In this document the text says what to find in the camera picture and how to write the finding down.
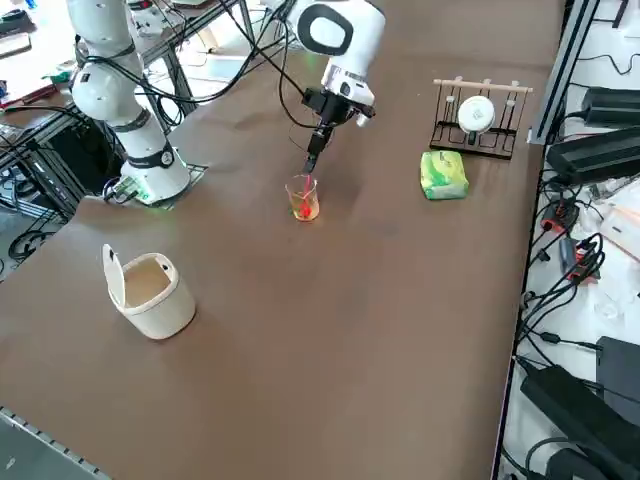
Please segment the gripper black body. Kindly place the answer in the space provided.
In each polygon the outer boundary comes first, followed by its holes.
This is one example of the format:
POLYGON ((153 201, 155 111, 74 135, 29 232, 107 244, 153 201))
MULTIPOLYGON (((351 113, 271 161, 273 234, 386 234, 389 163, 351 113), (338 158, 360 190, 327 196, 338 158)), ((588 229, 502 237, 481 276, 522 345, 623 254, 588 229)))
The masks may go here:
POLYGON ((375 116, 375 108, 361 104, 326 89, 307 88, 302 96, 302 104, 318 117, 318 127, 337 127, 356 117, 360 125, 365 125, 375 116))

